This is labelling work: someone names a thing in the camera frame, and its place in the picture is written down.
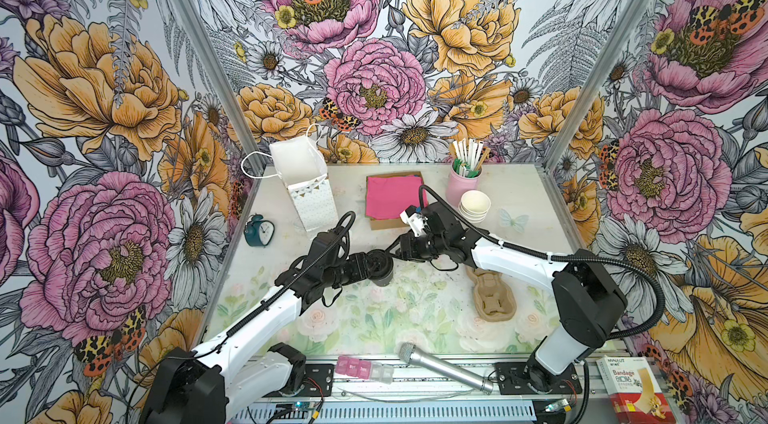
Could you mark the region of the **black plastic cup lid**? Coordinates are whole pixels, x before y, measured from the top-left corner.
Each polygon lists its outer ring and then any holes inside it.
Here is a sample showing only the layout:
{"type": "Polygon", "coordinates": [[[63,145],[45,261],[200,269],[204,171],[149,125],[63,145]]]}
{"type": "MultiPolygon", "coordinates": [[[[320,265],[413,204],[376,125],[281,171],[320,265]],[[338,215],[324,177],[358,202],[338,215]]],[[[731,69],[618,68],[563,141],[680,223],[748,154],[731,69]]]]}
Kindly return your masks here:
{"type": "Polygon", "coordinates": [[[365,259],[370,280],[386,280],[392,277],[394,260],[387,251],[373,249],[365,254],[365,259]]]}

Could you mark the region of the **paper coffee cup black sleeve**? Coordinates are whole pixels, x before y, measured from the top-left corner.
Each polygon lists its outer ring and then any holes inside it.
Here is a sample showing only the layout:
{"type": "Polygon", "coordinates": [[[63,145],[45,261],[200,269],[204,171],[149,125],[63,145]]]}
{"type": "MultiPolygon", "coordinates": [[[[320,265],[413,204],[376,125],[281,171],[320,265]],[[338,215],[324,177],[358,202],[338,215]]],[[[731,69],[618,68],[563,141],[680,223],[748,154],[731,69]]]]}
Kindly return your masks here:
{"type": "Polygon", "coordinates": [[[370,280],[379,287],[386,287],[390,284],[393,278],[393,272],[372,276],[370,280]]]}

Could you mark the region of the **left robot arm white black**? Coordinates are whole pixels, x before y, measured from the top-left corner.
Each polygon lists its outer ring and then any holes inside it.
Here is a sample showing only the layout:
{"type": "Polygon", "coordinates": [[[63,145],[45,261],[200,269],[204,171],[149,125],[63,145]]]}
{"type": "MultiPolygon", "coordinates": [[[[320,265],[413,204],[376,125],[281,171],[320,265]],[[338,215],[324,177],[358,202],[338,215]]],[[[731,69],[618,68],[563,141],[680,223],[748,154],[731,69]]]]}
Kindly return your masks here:
{"type": "Polygon", "coordinates": [[[391,280],[393,260],[386,251],[350,252],[354,221],[354,212],[348,211],[336,226],[318,233],[309,251],[235,323],[189,351],[172,349],[155,364],[140,422],[227,423],[257,398],[299,387],[305,357],[296,349],[280,344],[259,361],[251,359],[278,330],[321,300],[326,289],[391,280]]]}

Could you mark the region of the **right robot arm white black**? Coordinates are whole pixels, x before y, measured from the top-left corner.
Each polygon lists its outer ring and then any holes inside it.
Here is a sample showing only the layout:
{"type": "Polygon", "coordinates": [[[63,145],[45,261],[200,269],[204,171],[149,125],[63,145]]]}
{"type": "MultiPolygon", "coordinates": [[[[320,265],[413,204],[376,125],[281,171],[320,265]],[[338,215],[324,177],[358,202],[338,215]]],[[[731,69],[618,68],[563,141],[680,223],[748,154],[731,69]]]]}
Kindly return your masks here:
{"type": "Polygon", "coordinates": [[[657,278],[625,260],[598,256],[586,249],[572,254],[543,252],[507,241],[473,224],[427,185],[420,185],[420,201],[402,211],[408,232],[399,236],[396,257],[430,262],[447,256],[458,265],[493,271],[553,293],[559,324],[529,356],[519,373],[524,385],[549,393],[568,376],[570,368],[607,341],[645,332],[660,321],[666,299],[657,278]],[[610,275],[609,267],[627,270],[652,289],[655,302],[640,324],[620,330],[628,298],[610,275]]]}

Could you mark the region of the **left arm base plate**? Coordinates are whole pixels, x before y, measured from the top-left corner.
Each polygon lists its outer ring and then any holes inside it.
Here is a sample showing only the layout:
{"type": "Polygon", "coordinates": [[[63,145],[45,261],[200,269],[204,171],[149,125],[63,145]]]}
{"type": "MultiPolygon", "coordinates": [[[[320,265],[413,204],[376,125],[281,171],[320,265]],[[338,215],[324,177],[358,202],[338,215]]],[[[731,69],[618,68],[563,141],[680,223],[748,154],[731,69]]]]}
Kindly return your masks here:
{"type": "Polygon", "coordinates": [[[278,393],[285,397],[329,397],[334,371],[333,364],[303,364],[290,371],[286,384],[278,393]]]}

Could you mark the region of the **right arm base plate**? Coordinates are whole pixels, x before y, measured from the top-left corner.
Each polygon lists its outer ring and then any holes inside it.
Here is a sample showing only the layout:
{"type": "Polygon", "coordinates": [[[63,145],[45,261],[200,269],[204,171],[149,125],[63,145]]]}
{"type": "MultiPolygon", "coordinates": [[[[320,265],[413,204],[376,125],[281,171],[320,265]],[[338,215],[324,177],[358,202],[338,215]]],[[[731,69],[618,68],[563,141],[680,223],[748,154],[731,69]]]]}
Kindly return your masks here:
{"type": "Polygon", "coordinates": [[[502,395],[580,394],[582,384],[570,364],[562,373],[551,374],[543,367],[518,361],[494,364],[495,378],[502,395]]]}

